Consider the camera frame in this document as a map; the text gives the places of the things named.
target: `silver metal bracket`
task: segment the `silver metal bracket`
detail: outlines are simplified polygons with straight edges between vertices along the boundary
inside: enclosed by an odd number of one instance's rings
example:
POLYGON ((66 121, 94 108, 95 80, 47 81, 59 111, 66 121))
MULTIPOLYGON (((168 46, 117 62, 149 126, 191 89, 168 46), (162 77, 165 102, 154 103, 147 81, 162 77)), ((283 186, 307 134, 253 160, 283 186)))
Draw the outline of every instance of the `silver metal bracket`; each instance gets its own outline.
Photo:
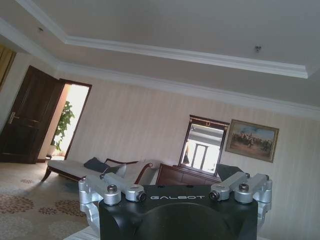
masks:
POLYGON ((257 228, 265 222, 266 213, 272 207, 272 180, 267 175, 256 174, 249 177, 244 172, 236 172, 226 180, 211 185, 209 197, 214 201, 229 199, 234 191, 234 199, 241 204, 249 204, 255 199, 258 203, 257 228))
POLYGON ((94 232, 100 236, 99 210, 94 202, 103 200, 109 206, 121 201, 121 193, 131 202, 142 202, 146 199, 144 187, 138 184, 128 184, 122 177, 107 173, 98 178, 88 175, 78 182, 80 211, 86 214, 86 219, 94 232))
POLYGON ((211 185, 210 198, 216 201, 229 199, 230 192, 238 187, 239 184, 247 181, 247 175, 244 172, 238 171, 226 180, 211 185))

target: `carpet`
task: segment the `carpet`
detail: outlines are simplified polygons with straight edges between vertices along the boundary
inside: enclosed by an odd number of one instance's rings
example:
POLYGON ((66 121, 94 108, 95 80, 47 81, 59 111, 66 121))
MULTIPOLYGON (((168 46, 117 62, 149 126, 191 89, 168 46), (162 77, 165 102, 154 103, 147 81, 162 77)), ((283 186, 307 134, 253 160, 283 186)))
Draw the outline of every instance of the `carpet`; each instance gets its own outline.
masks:
POLYGON ((78 183, 46 163, 0 163, 0 240, 62 240, 88 226, 78 183))

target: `door handle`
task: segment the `door handle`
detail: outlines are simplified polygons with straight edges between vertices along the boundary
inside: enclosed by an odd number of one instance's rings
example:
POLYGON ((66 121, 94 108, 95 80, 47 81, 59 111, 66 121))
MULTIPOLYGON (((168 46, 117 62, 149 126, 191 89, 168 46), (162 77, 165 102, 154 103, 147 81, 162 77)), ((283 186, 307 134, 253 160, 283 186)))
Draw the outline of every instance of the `door handle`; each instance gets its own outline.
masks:
POLYGON ((9 118, 9 124, 12 124, 12 121, 14 120, 14 119, 19 119, 19 117, 18 116, 16 116, 16 113, 13 111, 12 113, 11 113, 11 115, 10 115, 10 118, 9 118))

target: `wooden cabinet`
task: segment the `wooden cabinet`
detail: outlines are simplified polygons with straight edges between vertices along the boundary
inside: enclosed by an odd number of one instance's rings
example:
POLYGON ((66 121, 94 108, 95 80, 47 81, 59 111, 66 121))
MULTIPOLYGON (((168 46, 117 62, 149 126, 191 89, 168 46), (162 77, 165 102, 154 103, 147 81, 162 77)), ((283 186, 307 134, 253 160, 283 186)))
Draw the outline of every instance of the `wooden cabinet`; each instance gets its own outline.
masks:
POLYGON ((218 177, 181 166, 160 165, 157 185, 209 185, 219 183, 218 177))

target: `mirror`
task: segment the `mirror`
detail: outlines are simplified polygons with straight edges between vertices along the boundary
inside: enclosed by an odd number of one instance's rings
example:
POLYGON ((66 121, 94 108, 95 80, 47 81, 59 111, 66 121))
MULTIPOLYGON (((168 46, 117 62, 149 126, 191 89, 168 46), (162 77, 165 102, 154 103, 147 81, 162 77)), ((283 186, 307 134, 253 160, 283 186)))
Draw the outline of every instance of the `mirror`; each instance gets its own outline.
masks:
POLYGON ((179 165, 216 175, 229 124, 190 116, 179 165))

